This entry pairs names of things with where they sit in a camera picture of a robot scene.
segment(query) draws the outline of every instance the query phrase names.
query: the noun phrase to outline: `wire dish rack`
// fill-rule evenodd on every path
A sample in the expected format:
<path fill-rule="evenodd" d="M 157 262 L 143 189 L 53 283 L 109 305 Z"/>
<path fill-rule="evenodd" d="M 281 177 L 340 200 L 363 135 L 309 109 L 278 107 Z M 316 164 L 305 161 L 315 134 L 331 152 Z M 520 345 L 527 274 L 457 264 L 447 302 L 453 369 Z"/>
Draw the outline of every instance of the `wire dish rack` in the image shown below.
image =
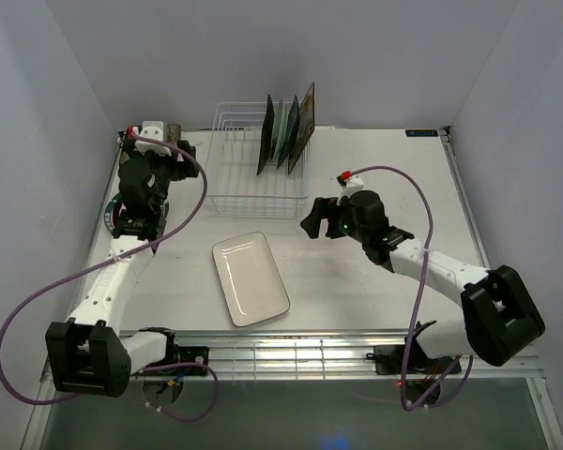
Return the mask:
<path fill-rule="evenodd" d="M 309 197 L 309 150 L 287 174 L 273 161 L 256 176 L 266 103 L 217 105 L 206 160 L 208 208 L 217 214 L 295 218 Z"/>

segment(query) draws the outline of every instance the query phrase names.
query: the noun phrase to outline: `gray wall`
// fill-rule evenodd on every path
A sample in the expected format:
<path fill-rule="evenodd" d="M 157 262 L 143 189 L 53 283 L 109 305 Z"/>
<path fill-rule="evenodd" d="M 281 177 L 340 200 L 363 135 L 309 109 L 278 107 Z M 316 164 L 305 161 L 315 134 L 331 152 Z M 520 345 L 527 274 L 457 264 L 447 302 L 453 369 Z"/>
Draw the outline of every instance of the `gray wall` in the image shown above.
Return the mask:
<path fill-rule="evenodd" d="M 546 321 L 538 347 L 563 427 L 563 1 L 520 2 L 454 133 L 490 259 L 521 271 Z"/>
<path fill-rule="evenodd" d="M 116 127 L 208 127 L 223 100 L 300 98 L 318 124 L 451 124 L 517 0 L 47 0 Z"/>
<path fill-rule="evenodd" d="M 79 269 L 114 162 L 114 131 L 42 0 L 0 0 L 0 324 L 28 294 Z M 8 376 L 35 397 L 43 334 L 74 286 L 40 297 L 8 333 Z M 31 407 L 0 384 L 0 449 Z"/>

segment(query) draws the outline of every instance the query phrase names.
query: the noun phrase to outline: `purple cable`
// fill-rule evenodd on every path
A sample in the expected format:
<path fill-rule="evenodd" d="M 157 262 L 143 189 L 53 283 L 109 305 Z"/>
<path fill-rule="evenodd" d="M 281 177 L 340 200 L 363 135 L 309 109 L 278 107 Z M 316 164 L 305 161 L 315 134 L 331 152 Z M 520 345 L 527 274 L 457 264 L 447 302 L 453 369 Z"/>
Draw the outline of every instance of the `purple cable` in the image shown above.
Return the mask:
<path fill-rule="evenodd" d="M 157 145 L 162 145 L 164 147 L 167 147 L 174 154 L 180 154 L 184 159 L 191 162 L 194 165 L 194 167 L 198 170 L 198 172 L 201 174 L 201 176 L 203 177 L 203 192 L 202 192 L 202 195 L 200 196 L 200 200 L 198 201 L 198 203 L 196 204 L 194 209 L 191 211 L 190 215 L 177 228 L 168 232 L 167 234 L 163 235 L 162 237 L 160 237 L 159 239 L 157 239 L 155 241 L 148 242 L 147 244 L 143 244 L 139 247 L 128 250 L 125 253 L 121 253 L 120 255 L 118 255 L 118 258 L 120 258 L 120 259 L 127 258 L 128 256 L 131 256 L 134 253 L 137 253 L 138 251 L 142 251 L 146 248 L 152 248 L 153 246 L 157 246 L 161 242 L 169 239 L 171 236 L 173 236 L 173 235 L 179 233 L 181 230 L 183 230 L 186 227 L 186 225 L 188 225 L 188 223 L 190 223 L 190 221 L 196 216 L 196 214 L 198 213 L 198 210 L 200 209 L 200 207 L 205 202 L 206 190 L 208 188 L 205 170 L 198 163 L 198 161 L 196 159 L 194 159 L 192 157 L 192 155 L 190 155 L 188 152 L 185 152 L 184 150 L 181 150 L 181 149 L 177 148 L 175 145 L 171 145 L 167 142 L 160 142 L 160 141 L 155 141 L 154 139 L 143 138 L 141 136 L 136 135 L 133 132 L 130 132 L 128 134 L 132 139 L 135 139 L 135 140 L 138 140 L 138 141 L 144 141 L 145 143 L 155 143 Z M 21 310 L 23 308 L 25 308 L 27 305 L 29 305 L 36 298 L 43 295 L 44 293 L 51 291 L 52 289 L 57 288 L 58 286 L 61 286 L 65 283 L 69 283 L 73 279 L 83 277 L 83 276 L 85 276 L 85 275 L 87 275 L 91 272 L 94 272 L 94 271 L 99 270 L 103 267 L 106 267 L 107 265 L 114 263 L 114 261 L 115 260 L 109 259 L 109 260 L 106 260 L 104 262 L 99 262 L 98 264 L 92 265 L 91 267 L 87 267 L 84 270 L 81 270 L 80 272 L 77 272 L 75 274 L 69 275 L 68 277 L 64 277 L 62 279 L 59 279 L 58 281 L 55 281 L 54 283 L 49 284 L 48 286 L 40 289 L 39 291 L 37 291 L 35 293 L 32 293 L 27 298 L 25 298 L 16 308 L 13 309 L 13 311 L 10 314 L 8 314 L 7 319 L 4 321 L 4 323 L 0 327 L 0 353 L 1 353 L 1 350 L 2 350 L 2 343 L 4 341 L 4 335 L 6 334 L 8 328 L 10 327 L 10 324 L 12 323 L 14 318 L 17 316 L 17 314 L 19 314 L 21 312 Z M 2 383 L 2 385 L 5 387 L 5 389 L 13 397 L 17 398 L 19 401 L 21 401 L 23 403 L 27 403 L 28 405 L 32 405 L 32 406 L 54 405 L 55 403 L 61 403 L 63 401 L 69 400 L 69 399 L 77 396 L 76 394 L 73 394 L 71 396 L 53 398 L 51 400 L 36 400 L 36 399 L 24 396 L 19 391 L 17 391 L 12 386 L 12 384 L 10 384 L 10 382 L 8 381 L 7 376 L 4 373 L 4 369 L 2 368 L 1 354 L 0 354 L 0 383 Z"/>
<path fill-rule="evenodd" d="M 400 169 L 396 169 L 394 167 L 389 167 L 389 166 L 365 167 L 363 169 L 358 169 L 357 171 L 351 172 L 351 175 L 358 175 L 360 173 L 365 173 L 369 171 L 389 171 L 389 172 L 397 173 L 398 175 L 401 175 L 402 177 L 406 178 L 411 183 L 411 185 L 413 185 L 413 187 L 417 190 L 421 200 L 423 201 L 423 206 L 425 207 L 425 212 L 428 216 L 428 222 L 430 224 L 428 229 L 428 235 L 426 236 L 425 242 L 423 243 L 423 247 L 426 250 L 428 250 L 430 246 L 430 242 L 432 241 L 432 234 L 434 232 L 434 219 L 432 218 L 432 209 L 430 208 L 428 199 L 425 197 L 425 194 L 423 193 L 421 187 L 408 173 L 403 172 Z M 414 403 L 409 404 L 406 398 L 406 371 L 408 367 L 409 356 L 411 355 L 411 345 L 413 344 L 413 337 L 415 335 L 415 326 L 417 324 L 419 306 L 421 305 L 421 298 L 423 297 L 423 289 L 425 288 L 425 281 L 427 279 L 429 259 L 430 259 L 430 255 L 428 251 L 424 251 L 423 264 L 421 265 L 421 277 L 419 279 L 417 295 L 415 296 L 415 305 L 413 306 L 413 313 L 411 314 L 411 322 L 409 323 L 409 329 L 406 335 L 406 342 L 404 344 L 403 365 L 401 369 L 401 404 L 403 406 L 403 409 L 407 412 L 411 412 L 416 408 L 421 407 L 427 396 L 429 396 L 434 391 L 434 389 L 441 382 L 443 382 L 445 378 L 447 378 L 447 376 L 450 374 L 452 369 L 457 365 L 459 359 L 461 358 L 461 356 L 457 356 L 456 358 L 454 358 L 454 360 L 449 364 L 446 370 L 444 370 L 442 375 L 440 375 L 440 377 L 421 395 L 421 397 L 419 397 Z M 448 396 L 447 398 L 444 398 L 443 400 L 438 401 L 434 405 L 430 405 L 430 406 L 434 406 L 434 407 L 442 406 L 447 404 L 453 398 L 455 398 L 457 394 L 459 394 L 459 392 L 461 392 L 461 390 L 463 389 L 464 384 L 467 381 L 467 378 L 469 378 L 469 373 L 471 372 L 472 366 L 473 366 L 473 356 L 470 356 L 469 366 L 467 367 L 467 371 L 465 372 L 463 379 L 461 380 L 461 383 L 457 386 L 454 392 L 450 394 L 450 396 Z"/>
<path fill-rule="evenodd" d="M 159 405 L 153 404 L 148 402 L 148 404 L 155 409 L 160 408 L 160 411 L 169 415 L 170 417 L 173 417 L 175 420 L 181 422 L 182 424 L 193 424 L 195 422 L 198 422 L 202 419 L 204 419 L 205 417 L 208 416 L 208 414 L 213 411 L 213 408 L 215 408 L 215 404 L 217 403 L 217 399 L 219 398 L 219 378 L 217 378 L 217 373 L 215 373 L 215 370 L 213 370 L 211 367 L 204 365 L 204 364 L 199 364 L 199 363 L 176 363 L 176 364 L 169 364 L 167 366 L 158 366 L 158 367 L 144 367 L 142 370 L 140 370 L 140 373 L 143 372 L 158 372 L 160 370 L 166 370 L 167 368 L 203 368 L 205 370 L 208 371 L 208 373 L 210 373 L 213 376 L 213 380 L 215 381 L 215 393 L 213 394 L 213 399 L 211 400 L 210 404 L 208 405 L 208 407 L 205 409 L 204 412 L 202 412 L 201 414 L 197 415 L 196 417 L 192 417 L 192 418 L 188 418 L 188 417 L 184 417 L 183 415 L 178 414 L 177 412 L 173 412 L 171 410 L 167 410 L 165 408 L 162 408 Z"/>

